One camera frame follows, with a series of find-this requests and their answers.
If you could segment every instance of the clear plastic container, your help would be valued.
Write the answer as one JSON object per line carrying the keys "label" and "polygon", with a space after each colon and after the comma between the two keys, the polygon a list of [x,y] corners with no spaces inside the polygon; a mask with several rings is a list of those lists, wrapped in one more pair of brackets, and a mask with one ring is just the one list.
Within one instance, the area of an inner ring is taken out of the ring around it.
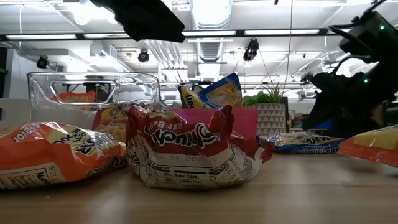
{"label": "clear plastic container", "polygon": [[[148,74],[34,72],[27,77],[32,121],[56,121],[91,129],[96,112],[105,106],[145,103],[156,105],[156,108],[167,107],[160,98],[158,79]],[[90,100],[74,101],[63,97],[65,93],[85,96],[91,90],[95,98]]]}

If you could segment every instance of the ceiling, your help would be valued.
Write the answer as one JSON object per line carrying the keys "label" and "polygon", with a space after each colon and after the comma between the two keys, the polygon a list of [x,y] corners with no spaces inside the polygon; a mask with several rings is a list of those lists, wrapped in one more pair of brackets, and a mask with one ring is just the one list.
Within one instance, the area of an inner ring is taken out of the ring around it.
{"label": "ceiling", "polygon": [[[0,1],[0,33],[1,34],[38,34],[63,32],[111,32],[123,31],[118,24],[113,24],[107,18],[93,15],[86,25],[78,25],[74,14],[62,1],[43,1],[43,4],[11,5]],[[319,28],[331,24],[346,24],[370,6],[370,0],[234,0],[230,29],[301,29]],[[188,0],[173,0],[173,12],[185,24],[186,30],[193,29],[190,18]],[[388,1],[382,4],[379,11],[391,24],[398,24],[398,1]],[[293,81],[300,78],[300,69],[307,65],[308,71],[322,70],[322,60],[316,59],[328,52],[329,60],[335,60],[342,53],[338,47],[341,37],[260,37],[258,38],[261,53],[253,60],[251,67],[243,63],[243,51],[250,38],[228,38],[233,42],[225,43],[220,75],[238,72],[241,80],[259,82],[266,80]],[[90,40],[24,42],[27,49],[68,49],[88,63],[91,60]],[[125,66],[136,72],[158,71],[158,61],[150,54],[147,63],[137,59],[139,49],[147,48],[143,41],[133,40],[103,40],[103,45],[113,45],[119,51],[118,59]],[[185,65],[188,67],[188,77],[198,76],[197,55],[195,44],[185,41],[179,44]],[[355,69],[361,68],[362,62],[356,62]]]}

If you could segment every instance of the table surface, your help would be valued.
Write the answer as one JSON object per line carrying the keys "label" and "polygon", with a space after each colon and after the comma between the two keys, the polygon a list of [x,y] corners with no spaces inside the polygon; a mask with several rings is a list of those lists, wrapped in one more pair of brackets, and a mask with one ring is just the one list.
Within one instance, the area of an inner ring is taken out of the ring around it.
{"label": "table surface", "polygon": [[146,187],[129,169],[0,192],[0,223],[398,223],[398,169],[348,156],[274,155],[253,180],[208,191]]}

